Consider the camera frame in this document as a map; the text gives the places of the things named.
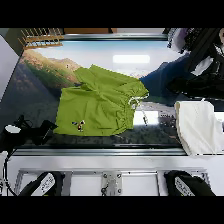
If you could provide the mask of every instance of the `shorts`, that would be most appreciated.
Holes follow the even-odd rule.
[[[74,73],[82,85],[62,89],[54,133],[110,136],[133,129],[136,102],[129,101],[148,94],[138,79],[95,65]],[[76,123],[82,120],[79,131]]]

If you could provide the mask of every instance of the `drawstring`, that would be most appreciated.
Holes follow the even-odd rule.
[[[148,125],[148,118],[147,118],[147,116],[146,116],[146,113],[145,113],[145,111],[144,111],[144,109],[142,108],[142,105],[140,104],[140,101],[139,100],[143,100],[143,99],[146,99],[146,98],[148,98],[148,96],[149,96],[149,93],[146,95],[146,96],[144,96],[144,97],[140,97],[140,96],[136,96],[136,97],[131,97],[131,99],[128,101],[128,104],[130,105],[131,104],[131,101],[133,101],[133,100],[135,100],[136,102],[137,102],[137,106],[136,107],[140,107],[140,110],[142,111],[142,113],[143,113],[143,120],[144,120],[144,122],[145,122],[145,125],[147,126]]]

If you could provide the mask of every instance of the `metal bracket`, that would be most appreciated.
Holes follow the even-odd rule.
[[[122,193],[122,173],[103,172],[102,196],[119,196]]]

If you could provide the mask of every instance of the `towel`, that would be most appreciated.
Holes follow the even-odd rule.
[[[182,101],[174,106],[177,133],[188,155],[217,154],[224,150],[222,123],[216,119],[210,102]]]

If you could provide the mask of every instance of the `table surface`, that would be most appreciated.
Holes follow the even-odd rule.
[[[182,55],[167,47],[166,41],[64,41],[62,47],[26,50],[21,56],[0,103],[0,128],[12,124],[23,114],[33,127],[43,120],[55,122],[61,89],[74,86],[78,80],[73,71],[96,64],[106,69],[140,78],[156,70],[163,62]],[[114,55],[141,55],[136,63],[113,60]],[[175,100],[186,100],[177,96]],[[44,148],[70,147],[181,147],[175,128],[173,103],[161,103],[161,97],[149,97],[142,102],[149,125],[137,108],[134,129],[110,137],[80,137],[51,134]],[[222,112],[224,103],[215,101],[215,111]],[[27,141],[25,147],[33,147]]]

